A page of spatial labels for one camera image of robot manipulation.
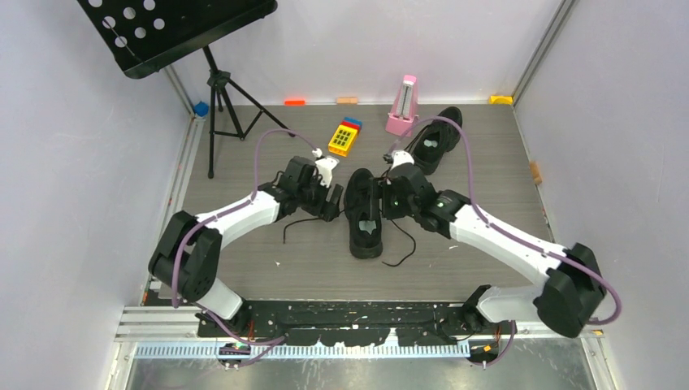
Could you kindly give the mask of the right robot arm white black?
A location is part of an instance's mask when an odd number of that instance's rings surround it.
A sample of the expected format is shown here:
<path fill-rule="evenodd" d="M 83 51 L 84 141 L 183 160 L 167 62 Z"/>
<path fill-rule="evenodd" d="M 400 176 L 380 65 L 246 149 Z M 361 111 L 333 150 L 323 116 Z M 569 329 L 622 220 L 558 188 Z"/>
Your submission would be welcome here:
<path fill-rule="evenodd" d="M 465 195 L 436 190 L 412 163 L 373 179 L 371 190 L 371 206 L 384 218 L 410 217 L 424 230 L 478 249 L 530 281 L 521 288 L 479 286 L 460 309 L 474 333 L 504 321 L 539 321 L 560 336 L 575 338 L 607 295 L 587 246 L 566 248 L 505 224 Z"/>

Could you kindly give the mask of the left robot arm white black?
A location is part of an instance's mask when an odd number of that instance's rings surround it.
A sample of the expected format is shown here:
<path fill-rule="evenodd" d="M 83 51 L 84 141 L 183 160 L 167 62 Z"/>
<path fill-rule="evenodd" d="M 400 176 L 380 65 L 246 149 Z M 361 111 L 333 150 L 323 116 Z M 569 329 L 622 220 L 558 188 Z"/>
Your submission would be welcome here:
<path fill-rule="evenodd" d="M 172 215 L 149 261 L 149 273 L 174 296 L 212 311 L 230 336 L 242 335 L 249 315 L 243 299 L 218 276 L 222 250 L 257 228 L 301 209 L 316 219 L 332 221 L 340 213 L 343 186 L 332 183 L 339 161 L 331 156 L 291 158 L 273 181 L 256 193 L 212 212 Z"/>

